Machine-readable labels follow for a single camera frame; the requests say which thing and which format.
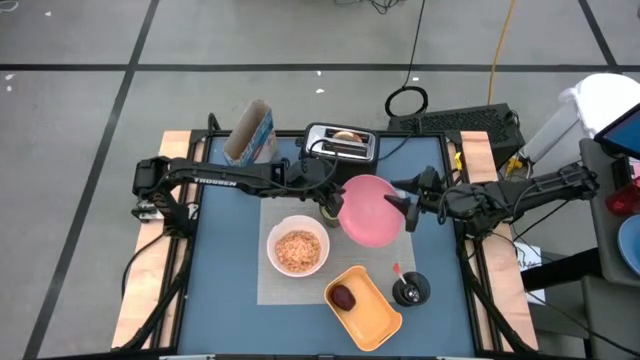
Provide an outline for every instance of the wooden board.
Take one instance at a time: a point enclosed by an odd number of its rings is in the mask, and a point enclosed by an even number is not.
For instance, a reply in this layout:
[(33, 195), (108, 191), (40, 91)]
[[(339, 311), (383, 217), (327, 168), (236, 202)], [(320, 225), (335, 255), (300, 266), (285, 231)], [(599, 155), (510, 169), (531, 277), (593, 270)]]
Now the wooden board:
[[(467, 131), (461, 134), (469, 182), (498, 180), (487, 133)], [(494, 232), (511, 239), (511, 231), (506, 224), (499, 225)], [(537, 349), (538, 342), (512, 244), (499, 236), (490, 236), (482, 246), (494, 303), (522, 340)], [(502, 344), (505, 351), (511, 349), (504, 339)]]
[[(169, 157), (185, 157), (188, 150), (189, 131), (167, 131), (162, 139), (160, 154)], [(497, 180), (493, 156), (489, 139), (484, 132), (462, 132), (463, 152), (469, 178), (471, 182)], [(455, 148), (449, 144), (449, 158), (453, 162)], [(196, 159), (201, 159), (202, 145), (196, 148)], [(195, 185), (190, 185), (188, 201), (193, 200)], [(174, 190), (177, 196), (179, 189)], [(138, 236), (137, 249), (141, 248), (162, 231), (162, 222), (155, 221), (143, 224)], [(509, 227), (504, 225), (496, 229), (496, 233), (511, 238)], [(520, 334), (522, 339), (533, 348), (537, 348), (537, 341), (533, 331), (533, 324), (529, 314), (529, 307), (524, 294), (522, 278), (513, 247), (504, 239), (493, 236), (484, 241), (484, 251), (489, 272), (489, 280), (496, 306), (503, 313), (507, 321)], [(120, 309), (120, 317), (113, 338), (113, 346), (119, 346), (128, 341), (146, 320), (148, 314), (158, 301), (162, 276), (164, 273), (167, 254), (169, 251), (168, 238), (143, 253), (133, 264), (127, 292)], [(178, 252), (175, 270), (182, 261), (182, 252)], [(477, 273), (475, 261), (471, 264)], [(480, 334), (484, 349), (492, 349), (487, 314), (482, 304), (476, 299), (476, 308), (480, 326)], [(165, 331), (161, 335), (161, 346), (168, 346), (170, 341), (173, 319), (175, 315), (175, 299), (165, 314)], [(503, 341), (504, 348), (509, 349)]]

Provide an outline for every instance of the white bowl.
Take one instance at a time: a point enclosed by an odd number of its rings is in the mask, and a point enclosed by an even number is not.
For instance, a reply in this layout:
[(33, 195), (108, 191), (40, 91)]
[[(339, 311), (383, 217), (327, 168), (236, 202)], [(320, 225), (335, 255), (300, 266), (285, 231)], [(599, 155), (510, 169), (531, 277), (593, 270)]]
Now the white bowl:
[[(307, 271), (291, 272), (278, 261), (278, 257), (276, 256), (276, 242), (291, 231), (308, 231), (315, 235), (320, 242), (320, 256), (318, 257), (318, 262)], [(324, 226), (314, 218), (304, 215), (286, 217), (280, 222), (280, 224), (271, 229), (269, 237), (267, 238), (267, 255), (269, 256), (271, 265), (281, 273), (291, 277), (309, 276), (318, 271), (318, 269), (324, 265), (325, 261), (327, 261), (327, 257), (329, 256), (329, 234), (327, 234)]]

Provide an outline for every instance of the pink bowl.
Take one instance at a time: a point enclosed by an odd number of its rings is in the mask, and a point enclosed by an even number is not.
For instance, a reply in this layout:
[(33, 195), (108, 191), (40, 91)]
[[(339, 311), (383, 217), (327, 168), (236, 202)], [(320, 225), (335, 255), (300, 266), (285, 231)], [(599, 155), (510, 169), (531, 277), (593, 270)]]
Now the pink bowl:
[(404, 217), (384, 195), (395, 195), (391, 184), (374, 175), (358, 175), (347, 181), (340, 225), (353, 241), (367, 247), (389, 245), (402, 228)]

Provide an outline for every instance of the bowl of cereal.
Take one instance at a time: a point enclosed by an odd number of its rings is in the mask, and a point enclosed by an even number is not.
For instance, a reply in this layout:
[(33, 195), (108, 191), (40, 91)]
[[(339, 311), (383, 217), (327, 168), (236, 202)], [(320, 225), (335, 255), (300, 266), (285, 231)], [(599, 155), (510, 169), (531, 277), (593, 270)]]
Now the bowl of cereal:
[(329, 235), (324, 226), (311, 217), (289, 216), (271, 229), (267, 255), (284, 275), (309, 276), (318, 271), (329, 256)]

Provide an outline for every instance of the cereal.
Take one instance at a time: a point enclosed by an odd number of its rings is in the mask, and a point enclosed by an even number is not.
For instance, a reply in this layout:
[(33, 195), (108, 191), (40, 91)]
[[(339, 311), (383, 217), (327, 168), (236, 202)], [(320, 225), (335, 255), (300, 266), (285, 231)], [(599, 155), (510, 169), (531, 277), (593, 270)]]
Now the cereal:
[(276, 256), (288, 271), (307, 271), (318, 262), (320, 241), (308, 231), (291, 231), (276, 242)]

